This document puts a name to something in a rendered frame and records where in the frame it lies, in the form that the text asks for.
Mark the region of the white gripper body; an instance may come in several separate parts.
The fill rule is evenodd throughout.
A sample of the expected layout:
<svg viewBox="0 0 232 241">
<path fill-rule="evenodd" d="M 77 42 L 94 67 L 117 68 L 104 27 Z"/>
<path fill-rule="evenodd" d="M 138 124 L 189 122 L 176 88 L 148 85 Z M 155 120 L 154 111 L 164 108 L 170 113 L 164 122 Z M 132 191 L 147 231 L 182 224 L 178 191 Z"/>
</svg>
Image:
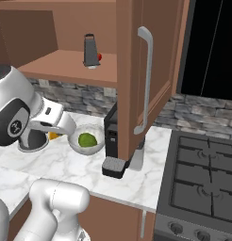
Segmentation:
<svg viewBox="0 0 232 241">
<path fill-rule="evenodd" d="M 28 126 L 34 130 L 54 132 L 67 136 L 72 135 L 76 128 L 75 121 L 65 111 L 50 112 L 48 115 L 41 113 L 37 117 L 31 118 Z"/>
</svg>

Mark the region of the clear glass salad bowl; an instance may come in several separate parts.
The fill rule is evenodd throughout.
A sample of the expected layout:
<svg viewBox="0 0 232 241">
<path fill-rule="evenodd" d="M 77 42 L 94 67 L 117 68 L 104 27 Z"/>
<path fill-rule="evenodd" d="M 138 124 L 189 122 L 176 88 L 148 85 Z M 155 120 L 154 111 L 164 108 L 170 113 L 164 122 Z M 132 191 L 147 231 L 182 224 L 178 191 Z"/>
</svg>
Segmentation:
<svg viewBox="0 0 232 241">
<path fill-rule="evenodd" d="M 97 145 L 93 147 L 83 148 L 78 144 L 78 137 L 82 133 L 90 133 L 95 136 Z M 71 148 L 77 153 L 84 155 L 93 155 L 98 153 L 105 145 L 105 133 L 104 128 L 98 124 L 82 124 L 79 125 L 75 132 L 68 137 L 68 142 Z"/>
</svg>

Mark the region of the grey metal cheese grater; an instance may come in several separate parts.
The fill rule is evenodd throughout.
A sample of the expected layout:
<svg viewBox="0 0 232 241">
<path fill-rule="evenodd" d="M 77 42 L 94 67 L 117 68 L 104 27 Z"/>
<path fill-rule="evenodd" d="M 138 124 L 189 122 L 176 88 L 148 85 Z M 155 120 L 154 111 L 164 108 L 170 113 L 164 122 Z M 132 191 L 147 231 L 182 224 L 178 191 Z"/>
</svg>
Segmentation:
<svg viewBox="0 0 232 241">
<path fill-rule="evenodd" d="M 97 56 L 95 37 L 92 33 L 84 36 L 84 60 L 83 64 L 89 69 L 97 68 L 100 63 Z"/>
</svg>

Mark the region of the brown wooden cabinet door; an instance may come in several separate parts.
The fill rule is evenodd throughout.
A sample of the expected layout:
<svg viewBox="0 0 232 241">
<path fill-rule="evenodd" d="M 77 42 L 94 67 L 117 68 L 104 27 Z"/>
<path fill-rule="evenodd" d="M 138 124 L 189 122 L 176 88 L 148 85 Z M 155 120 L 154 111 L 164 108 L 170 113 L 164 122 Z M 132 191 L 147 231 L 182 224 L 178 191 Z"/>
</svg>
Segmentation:
<svg viewBox="0 0 232 241">
<path fill-rule="evenodd" d="M 190 0 L 116 0 L 118 157 L 128 160 L 159 112 L 175 94 Z M 138 36 L 145 26 L 153 36 L 148 121 L 142 125 L 147 42 Z"/>
</svg>

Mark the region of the brown base cabinet door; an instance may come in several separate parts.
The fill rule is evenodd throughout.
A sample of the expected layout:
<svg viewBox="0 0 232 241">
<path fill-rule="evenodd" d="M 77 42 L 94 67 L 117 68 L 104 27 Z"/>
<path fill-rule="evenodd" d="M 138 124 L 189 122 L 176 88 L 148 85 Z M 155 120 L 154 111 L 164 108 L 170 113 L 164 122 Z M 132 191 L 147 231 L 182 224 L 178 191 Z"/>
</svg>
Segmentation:
<svg viewBox="0 0 232 241">
<path fill-rule="evenodd" d="M 91 196 L 78 219 L 91 241 L 153 241 L 156 215 L 147 212 L 141 239 L 141 214 L 141 209 Z"/>
</svg>

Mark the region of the green lettuce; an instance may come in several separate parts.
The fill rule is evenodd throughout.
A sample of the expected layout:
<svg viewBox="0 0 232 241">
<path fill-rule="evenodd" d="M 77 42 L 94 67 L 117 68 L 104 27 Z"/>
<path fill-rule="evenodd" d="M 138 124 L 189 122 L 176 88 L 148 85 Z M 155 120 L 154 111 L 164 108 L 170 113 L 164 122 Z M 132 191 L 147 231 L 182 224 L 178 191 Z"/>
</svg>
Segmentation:
<svg viewBox="0 0 232 241">
<path fill-rule="evenodd" d="M 82 133 L 78 137 L 78 144 L 83 148 L 93 147 L 97 145 L 97 140 L 95 136 L 90 133 Z"/>
</svg>

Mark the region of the grey round metal pot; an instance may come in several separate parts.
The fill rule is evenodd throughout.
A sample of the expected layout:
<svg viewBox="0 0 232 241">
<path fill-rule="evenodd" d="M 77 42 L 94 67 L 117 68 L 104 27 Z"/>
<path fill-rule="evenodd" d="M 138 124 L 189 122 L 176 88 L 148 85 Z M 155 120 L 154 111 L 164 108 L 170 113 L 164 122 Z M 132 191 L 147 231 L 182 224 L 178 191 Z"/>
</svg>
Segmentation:
<svg viewBox="0 0 232 241">
<path fill-rule="evenodd" d="M 26 128 L 19 138 L 18 149 L 23 153 L 42 150 L 49 143 L 46 133 Z"/>
</svg>

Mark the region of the black coffee machine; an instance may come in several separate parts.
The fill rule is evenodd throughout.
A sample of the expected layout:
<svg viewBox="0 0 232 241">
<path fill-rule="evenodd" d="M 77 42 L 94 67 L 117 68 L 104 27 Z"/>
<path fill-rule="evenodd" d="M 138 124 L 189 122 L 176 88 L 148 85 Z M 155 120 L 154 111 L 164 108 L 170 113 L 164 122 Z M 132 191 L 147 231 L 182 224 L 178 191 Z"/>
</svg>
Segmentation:
<svg viewBox="0 0 232 241">
<path fill-rule="evenodd" d="M 106 159 L 102 165 L 102 173 L 106 176 L 122 179 L 126 169 L 140 171 L 143 166 L 143 139 L 128 161 L 118 158 L 118 123 L 117 105 L 115 104 L 104 118 Z"/>
</svg>

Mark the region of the dark grey gas hob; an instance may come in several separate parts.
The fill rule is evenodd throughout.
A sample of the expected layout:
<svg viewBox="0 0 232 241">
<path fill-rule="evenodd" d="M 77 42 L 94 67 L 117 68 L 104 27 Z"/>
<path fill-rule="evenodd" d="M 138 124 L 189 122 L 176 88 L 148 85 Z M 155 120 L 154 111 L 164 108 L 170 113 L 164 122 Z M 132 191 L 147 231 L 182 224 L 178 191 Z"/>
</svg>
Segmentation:
<svg viewBox="0 0 232 241">
<path fill-rule="evenodd" d="M 172 222 L 183 226 L 175 235 Z M 232 241 L 232 140 L 173 131 L 160 187 L 156 241 Z"/>
</svg>

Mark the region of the dark hob knob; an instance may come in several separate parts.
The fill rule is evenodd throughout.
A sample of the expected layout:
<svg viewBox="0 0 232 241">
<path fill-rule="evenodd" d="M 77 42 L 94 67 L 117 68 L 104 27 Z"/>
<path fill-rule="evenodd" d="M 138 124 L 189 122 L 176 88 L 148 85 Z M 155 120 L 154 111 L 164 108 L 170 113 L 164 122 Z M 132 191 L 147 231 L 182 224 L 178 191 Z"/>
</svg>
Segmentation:
<svg viewBox="0 0 232 241">
<path fill-rule="evenodd" d="M 183 226 L 179 223 L 176 223 L 176 222 L 172 222 L 170 224 L 170 229 L 175 235 L 183 233 Z"/>
<path fill-rule="evenodd" d="M 196 236 L 199 241 L 210 241 L 210 234 L 205 231 L 198 231 Z"/>
</svg>

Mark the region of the black glossy panel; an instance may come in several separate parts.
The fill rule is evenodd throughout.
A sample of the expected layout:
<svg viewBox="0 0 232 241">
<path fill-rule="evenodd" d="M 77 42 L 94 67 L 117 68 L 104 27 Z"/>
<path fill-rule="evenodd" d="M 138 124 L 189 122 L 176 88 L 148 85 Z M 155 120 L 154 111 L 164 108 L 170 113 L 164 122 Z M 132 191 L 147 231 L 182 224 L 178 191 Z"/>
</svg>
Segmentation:
<svg viewBox="0 0 232 241">
<path fill-rule="evenodd" d="M 232 101 L 232 0 L 190 0 L 176 91 Z"/>
</svg>

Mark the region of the brown wooden wall cabinet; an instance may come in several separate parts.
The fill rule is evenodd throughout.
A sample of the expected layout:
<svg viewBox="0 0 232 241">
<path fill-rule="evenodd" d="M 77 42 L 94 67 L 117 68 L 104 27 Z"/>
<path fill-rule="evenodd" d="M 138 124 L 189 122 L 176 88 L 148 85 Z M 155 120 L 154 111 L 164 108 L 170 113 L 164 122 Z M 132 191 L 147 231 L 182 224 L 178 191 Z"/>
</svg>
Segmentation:
<svg viewBox="0 0 232 241">
<path fill-rule="evenodd" d="M 95 69 L 84 66 L 92 33 Z M 0 63 L 27 77 L 115 88 L 116 0 L 0 0 Z"/>
</svg>

